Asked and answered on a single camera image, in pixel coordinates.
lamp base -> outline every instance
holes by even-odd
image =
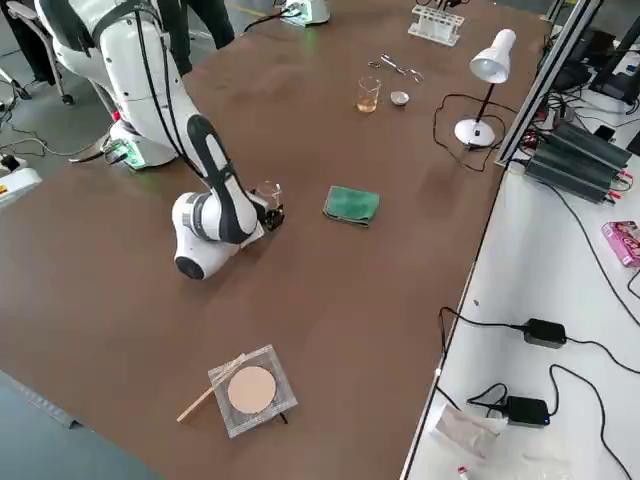
[[[455,134],[456,138],[465,145],[477,145],[479,147],[488,147],[496,139],[496,135],[489,125],[471,119],[458,122]]]

pink box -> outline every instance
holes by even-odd
[[[636,222],[608,222],[602,233],[625,267],[640,267],[640,230]]]

computer monitor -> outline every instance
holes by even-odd
[[[640,17],[631,26],[618,48],[611,54],[604,68],[591,82],[590,90],[633,105],[640,94],[640,68],[633,75],[613,74],[627,52],[640,37]]]

white desk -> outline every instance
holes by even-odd
[[[584,98],[607,110],[629,108],[589,91]],[[640,112],[634,116],[579,112],[614,125],[640,118]],[[584,123],[592,131],[602,124],[597,120]],[[619,129],[615,143],[626,147],[638,130],[640,122]],[[512,170],[521,169],[514,166]],[[631,158],[629,171],[640,180],[640,159]],[[615,207],[563,195],[583,221],[616,289],[640,318],[640,301],[626,290],[634,270],[621,266],[600,233],[607,221],[640,223],[640,186],[624,194]],[[635,288],[640,291],[640,279]],[[436,322],[437,313],[428,312],[427,321]],[[551,190],[517,173],[503,180],[461,313],[480,322],[521,324],[531,317],[560,322],[569,336],[599,341],[619,361],[640,369],[640,328],[608,288],[575,220]],[[548,375],[552,363],[574,370],[598,388],[607,412],[605,438],[631,475],[640,479],[640,376],[617,367],[597,347],[569,343],[555,351],[524,343],[520,332],[460,322],[439,386],[463,410],[482,416],[486,409],[466,405],[465,400],[497,382],[507,384],[512,395],[544,399],[552,410],[554,395]],[[544,430],[507,427],[496,449],[498,472],[474,471],[468,457],[443,449],[425,430],[414,439],[415,458],[411,463],[410,452],[402,478],[458,480],[457,468],[466,465],[471,468],[470,480],[525,479],[529,477],[516,474],[529,456],[568,461],[571,480],[624,479],[600,442],[601,417],[593,391],[561,371],[556,372],[556,379],[559,413]],[[443,402],[436,393],[428,414]]]

white test tube rack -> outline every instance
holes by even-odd
[[[409,27],[410,35],[426,38],[449,47],[453,47],[457,43],[464,17],[422,5],[416,5],[411,12],[414,14],[416,22]]]

